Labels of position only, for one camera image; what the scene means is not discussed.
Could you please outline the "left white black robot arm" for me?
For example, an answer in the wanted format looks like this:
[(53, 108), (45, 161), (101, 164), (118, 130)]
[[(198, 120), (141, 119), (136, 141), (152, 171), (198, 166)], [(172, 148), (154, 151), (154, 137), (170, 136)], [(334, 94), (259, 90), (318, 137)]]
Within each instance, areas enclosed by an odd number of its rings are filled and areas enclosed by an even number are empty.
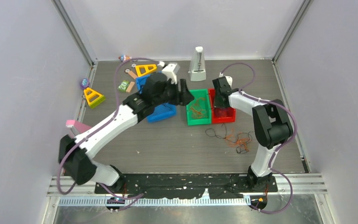
[(75, 184), (89, 181), (105, 184), (113, 193), (124, 189), (117, 168), (93, 161), (96, 154), (120, 133), (154, 113), (162, 104), (186, 106), (194, 100), (185, 79), (178, 84), (161, 72), (152, 73), (143, 88), (129, 95), (117, 109), (87, 131), (60, 139), (58, 162)]

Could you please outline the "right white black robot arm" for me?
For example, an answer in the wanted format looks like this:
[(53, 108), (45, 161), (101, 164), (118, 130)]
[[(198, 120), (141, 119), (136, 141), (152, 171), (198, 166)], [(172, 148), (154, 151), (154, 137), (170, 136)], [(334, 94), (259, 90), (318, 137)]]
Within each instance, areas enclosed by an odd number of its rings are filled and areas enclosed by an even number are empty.
[(253, 118), (258, 148), (253, 163), (248, 168), (247, 186), (260, 191), (272, 176), (275, 157), (294, 134), (288, 111), (282, 101), (272, 101), (251, 96), (245, 91), (233, 89), (225, 76), (213, 80), (216, 108), (234, 108)]

